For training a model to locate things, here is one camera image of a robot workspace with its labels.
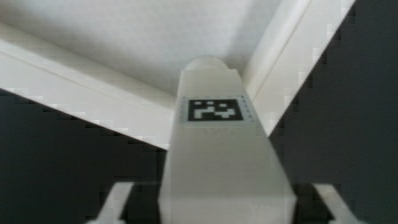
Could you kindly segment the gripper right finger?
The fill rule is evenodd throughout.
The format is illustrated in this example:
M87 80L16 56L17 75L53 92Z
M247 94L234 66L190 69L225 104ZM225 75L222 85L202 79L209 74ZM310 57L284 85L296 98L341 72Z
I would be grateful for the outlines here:
M295 183L291 224L367 224L353 214L332 184Z

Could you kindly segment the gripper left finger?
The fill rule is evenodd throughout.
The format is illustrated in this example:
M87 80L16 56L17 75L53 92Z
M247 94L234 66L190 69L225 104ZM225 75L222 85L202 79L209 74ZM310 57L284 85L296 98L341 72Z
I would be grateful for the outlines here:
M156 196L156 182L115 182L85 224L159 224Z

